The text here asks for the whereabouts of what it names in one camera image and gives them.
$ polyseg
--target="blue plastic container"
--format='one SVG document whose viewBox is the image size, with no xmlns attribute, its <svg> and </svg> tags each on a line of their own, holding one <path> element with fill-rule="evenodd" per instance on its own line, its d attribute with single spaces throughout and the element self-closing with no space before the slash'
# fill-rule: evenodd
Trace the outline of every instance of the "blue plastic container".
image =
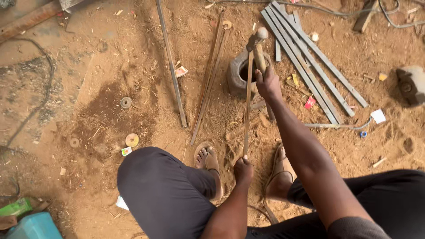
<svg viewBox="0 0 425 239">
<path fill-rule="evenodd" d="M 6 239 L 63 239 L 48 212 L 22 218 L 7 232 Z"/>
</svg>

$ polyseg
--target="hammer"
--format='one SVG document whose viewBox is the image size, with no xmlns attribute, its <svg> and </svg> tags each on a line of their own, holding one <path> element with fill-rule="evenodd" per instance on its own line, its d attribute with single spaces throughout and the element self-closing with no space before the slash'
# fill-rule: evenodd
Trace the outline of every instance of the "hammer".
<svg viewBox="0 0 425 239">
<path fill-rule="evenodd" d="M 261 46 L 261 44 L 268 37 L 269 37 L 269 33 L 267 29 L 265 27 L 260 27 L 254 35 L 249 37 L 248 44 L 246 45 L 248 52 L 254 51 L 255 64 L 258 70 L 261 71 L 263 76 L 265 76 L 266 74 L 266 60 L 264 59 L 263 47 Z M 268 103 L 266 103 L 266 107 L 267 107 L 267 113 L 269 114 L 269 120 L 270 121 L 276 120 L 275 115 L 273 114 L 272 108 L 270 108 Z"/>
</svg>

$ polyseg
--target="black pants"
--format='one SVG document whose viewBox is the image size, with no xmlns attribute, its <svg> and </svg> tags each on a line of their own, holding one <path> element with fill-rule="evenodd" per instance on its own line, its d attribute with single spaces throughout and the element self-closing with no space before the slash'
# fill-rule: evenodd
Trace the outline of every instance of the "black pants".
<svg viewBox="0 0 425 239">
<path fill-rule="evenodd" d="M 215 194 L 210 173 L 187 167 L 159 148 L 142 148 L 128 155 L 117 181 L 130 212 L 150 239 L 197 239 L 216 209 L 207 199 Z M 425 238 L 425 173 L 396 170 L 345 182 L 392 239 Z M 313 208 L 299 180 L 291 186 L 288 199 Z M 327 238 L 317 213 L 248 228 L 246 237 Z"/>
</svg>

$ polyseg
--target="hand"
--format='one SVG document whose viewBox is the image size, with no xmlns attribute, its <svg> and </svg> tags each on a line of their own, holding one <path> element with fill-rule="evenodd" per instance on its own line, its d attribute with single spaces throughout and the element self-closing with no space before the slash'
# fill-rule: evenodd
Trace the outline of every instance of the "hand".
<svg viewBox="0 0 425 239">
<path fill-rule="evenodd" d="M 244 155 L 243 158 L 239 158 L 235 166 L 233 166 L 233 173 L 235 174 L 236 184 L 251 184 L 254 176 L 254 167 L 248 161 L 248 156 Z"/>
<path fill-rule="evenodd" d="M 274 74 L 271 66 L 266 68 L 266 75 L 264 78 L 260 70 L 255 70 L 255 78 L 257 79 L 258 92 L 266 102 L 282 99 L 279 76 Z"/>
</svg>

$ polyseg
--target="sandy ground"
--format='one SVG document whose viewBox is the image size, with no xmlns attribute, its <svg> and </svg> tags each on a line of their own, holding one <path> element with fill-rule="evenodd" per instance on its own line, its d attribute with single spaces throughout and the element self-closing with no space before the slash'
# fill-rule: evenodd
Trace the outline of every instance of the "sandy ground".
<svg viewBox="0 0 425 239">
<path fill-rule="evenodd" d="M 362 8 L 360 0 L 323 1 L 340 11 Z M 0 26 L 42 5 L 35 1 L 24 5 L 18 1 L 19 14 L 4 12 Z M 391 1 L 386 1 L 393 8 Z M 163 9 L 172 46 L 174 62 L 189 70 L 179 78 L 181 96 L 188 121 L 196 115 L 201 81 L 213 41 L 214 25 L 221 9 L 233 23 L 226 51 L 211 92 L 195 145 L 189 143 L 190 130 L 182 129 L 168 60 L 153 0 L 105 0 L 94 2 L 73 15 L 53 17 L 26 31 L 19 37 L 37 41 L 53 59 L 54 77 L 48 101 L 25 125 L 9 148 L 4 146 L 20 123 L 45 98 L 50 66 L 31 43 L 10 40 L 0 45 L 0 158 L 1 194 L 13 192 L 9 177 L 21 186 L 21 196 L 54 199 L 49 207 L 56 225 L 65 238 L 146 238 L 131 214 L 117 206 L 116 173 L 124 159 L 120 149 L 129 133 L 140 136 L 136 148 L 157 146 L 194 165 L 197 144 L 213 142 L 218 152 L 225 197 L 234 186 L 232 165 L 242 155 L 244 99 L 231 96 L 226 80 L 229 61 L 245 47 L 253 33 L 264 22 L 260 15 L 263 4 L 216 4 L 207 2 L 166 0 Z M 401 10 L 391 15 L 402 24 L 406 12 L 416 5 L 402 2 Z M 423 33 L 414 28 L 395 29 L 387 26 L 380 14 L 372 17 L 363 34 L 353 32 L 356 17 L 336 17 L 303 8 L 297 9 L 307 34 L 319 34 L 318 47 L 340 69 L 349 82 L 370 103 L 362 108 L 347 90 L 331 77 L 356 115 L 344 116 L 346 124 L 361 125 L 369 114 L 382 109 L 387 121 L 371 122 L 364 130 L 312 129 L 332 156 L 343 177 L 361 176 L 399 168 L 424 167 L 425 112 L 423 107 L 406 108 L 401 97 L 395 69 L 401 66 L 425 66 Z M 425 11 L 414 13 L 425 18 Z M 264 45 L 274 58 L 274 39 Z M 318 106 L 303 107 L 307 97 L 285 83 L 296 73 L 283 55 L 273 61 L 281 78 L 285 101 L 303 122 L 328 123 Z M 385 81 L 371 82 L 378 73 L 389 75 Z M 130 96 L 136 108 L 121 109 L 119 101 Z M 272 157 L 280 135 L 259 110 L 251 114 L 249 156 L 255 165 L 255 180 L 249 192 L 249 203 L 262 207 L 262 192 L 272 169 Z M 79 144 L 72 147 L 71 139 Z M 371 165 L 386 157 L 373 169 Z M 65 176 L 61 168 L 67 169 Z M 1 201 L 0 206 L 9 201 Z M 271 202 L 280 221 L 309 213 L 296 205 Z M 267 226 L 265 217 L 249 209 L 249 225 Z"/>
</svg>

